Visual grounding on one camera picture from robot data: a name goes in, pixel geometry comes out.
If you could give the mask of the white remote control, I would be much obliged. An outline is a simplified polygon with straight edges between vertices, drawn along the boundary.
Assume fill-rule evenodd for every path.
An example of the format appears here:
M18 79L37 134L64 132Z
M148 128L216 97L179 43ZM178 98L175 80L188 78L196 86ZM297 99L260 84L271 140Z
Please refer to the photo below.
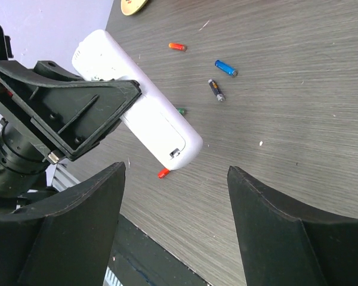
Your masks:
M178 170L200 153L202 137L107 31L81 41L72 66L85 80L138 82L141 95L121 120L165 168Z

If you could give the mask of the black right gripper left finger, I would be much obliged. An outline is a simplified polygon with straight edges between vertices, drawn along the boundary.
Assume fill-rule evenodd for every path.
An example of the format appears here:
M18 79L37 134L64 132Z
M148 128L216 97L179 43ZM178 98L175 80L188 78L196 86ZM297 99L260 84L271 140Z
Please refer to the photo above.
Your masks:
M0 285L101 285L118 223L126 167L12 213L0 213Z

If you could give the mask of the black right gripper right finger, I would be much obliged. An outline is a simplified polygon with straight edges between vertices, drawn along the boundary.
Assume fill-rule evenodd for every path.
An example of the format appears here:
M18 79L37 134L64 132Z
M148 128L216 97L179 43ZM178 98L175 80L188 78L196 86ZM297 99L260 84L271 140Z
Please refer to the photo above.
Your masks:
M236 166L227 184L248 285L358 285L358 219L298 201Z

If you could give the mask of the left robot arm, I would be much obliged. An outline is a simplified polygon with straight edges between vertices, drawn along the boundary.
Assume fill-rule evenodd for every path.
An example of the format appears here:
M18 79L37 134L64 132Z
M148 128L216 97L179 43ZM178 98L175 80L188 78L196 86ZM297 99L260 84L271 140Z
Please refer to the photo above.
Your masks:
M13 59L0 26L0 212L55 194L47 168L95 148L141 96L135 80L86 81L53 61Z

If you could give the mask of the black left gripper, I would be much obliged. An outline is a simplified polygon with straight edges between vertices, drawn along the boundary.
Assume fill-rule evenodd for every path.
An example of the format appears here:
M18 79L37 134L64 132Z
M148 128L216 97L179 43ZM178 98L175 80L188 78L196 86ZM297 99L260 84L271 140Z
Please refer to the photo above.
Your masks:
M0 61L0 114L51 164L96 147L140 95L135 80L84 81L51 61Z

